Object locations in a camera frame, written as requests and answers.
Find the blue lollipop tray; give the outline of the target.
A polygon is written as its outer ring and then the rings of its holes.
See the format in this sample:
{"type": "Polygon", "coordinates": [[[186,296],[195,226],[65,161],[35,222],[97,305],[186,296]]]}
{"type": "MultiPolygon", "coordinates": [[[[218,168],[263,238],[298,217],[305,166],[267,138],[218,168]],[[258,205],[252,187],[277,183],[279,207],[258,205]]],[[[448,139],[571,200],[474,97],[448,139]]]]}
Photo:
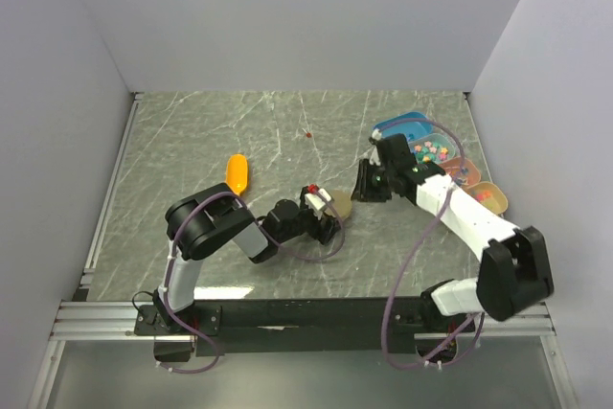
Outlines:
{"type": "Polygon", "coordinates": [[[374,125],[373,130],[378,130],[382,137],[403,134],[410,143],[433,132],[431,124],[422,122],[425,119],[426,116],[418,111],[406,112],[374,125]]]}

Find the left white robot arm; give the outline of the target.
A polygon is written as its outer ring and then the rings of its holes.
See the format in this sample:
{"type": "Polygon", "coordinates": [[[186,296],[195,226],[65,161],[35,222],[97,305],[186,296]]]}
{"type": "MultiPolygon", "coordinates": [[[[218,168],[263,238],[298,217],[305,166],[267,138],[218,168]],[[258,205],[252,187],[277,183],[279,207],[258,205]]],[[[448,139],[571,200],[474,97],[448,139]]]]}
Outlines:
{"type": "Polygon", "coordinates": [[[302,188],[298,202],[282,199],[260,217],[224,183],[174,203],[165,214],[169,238],[165,274],[152,295],[157,322],[171,334],[189,327],[202,264],[228,242],[252,263],[263,263],[284,243],[303,235],[322,245],[335,236],[343,238],[349,213],[341,210],[331,193],[315,185],[302,188]]]}

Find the beige round jar lid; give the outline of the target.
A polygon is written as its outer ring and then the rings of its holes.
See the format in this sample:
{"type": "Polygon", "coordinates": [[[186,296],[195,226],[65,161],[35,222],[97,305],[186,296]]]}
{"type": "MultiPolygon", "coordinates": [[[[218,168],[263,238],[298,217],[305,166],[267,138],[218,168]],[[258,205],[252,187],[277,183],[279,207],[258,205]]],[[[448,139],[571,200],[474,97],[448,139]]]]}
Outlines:
{"type": "Polygon", "coordinates": [[[329,201],[331,207],[343,221],[347,220],[352,213],[351,195],[341,190],[330,190],[329,196],[331,197],[329,201]]]}

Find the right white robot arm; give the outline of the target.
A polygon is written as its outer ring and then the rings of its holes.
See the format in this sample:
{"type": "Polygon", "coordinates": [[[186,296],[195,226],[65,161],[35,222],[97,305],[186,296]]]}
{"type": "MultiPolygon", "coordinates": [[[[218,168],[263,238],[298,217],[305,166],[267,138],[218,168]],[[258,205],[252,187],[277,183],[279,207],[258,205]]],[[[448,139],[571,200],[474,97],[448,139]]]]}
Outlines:
{"type": "Polygon", "coordinates": [[[454,315],[484,312],[503,322],[555,292],[545,238],[533,226],[520,228],[465,192],[435,163],[421,163],[406,137],[375,131],[369,158],[359,163],[352,199],[385,202],[393,195],[437,216],[474,254],[475,278],[448,280],[426,289],[423,325],[441,331],[454,315]]]}

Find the yellow plastic scoop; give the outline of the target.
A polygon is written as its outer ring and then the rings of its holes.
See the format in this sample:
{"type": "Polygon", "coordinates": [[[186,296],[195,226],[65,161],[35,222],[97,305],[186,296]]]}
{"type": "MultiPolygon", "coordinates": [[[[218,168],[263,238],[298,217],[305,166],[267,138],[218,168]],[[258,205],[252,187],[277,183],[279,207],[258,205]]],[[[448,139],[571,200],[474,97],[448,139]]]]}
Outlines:
{"type": "Polygon", "coordinates": [[[242,195],[249,185],[249,164],[240,153],[232,155],[226,166],[225,182],[233,193],[242,195]]]}

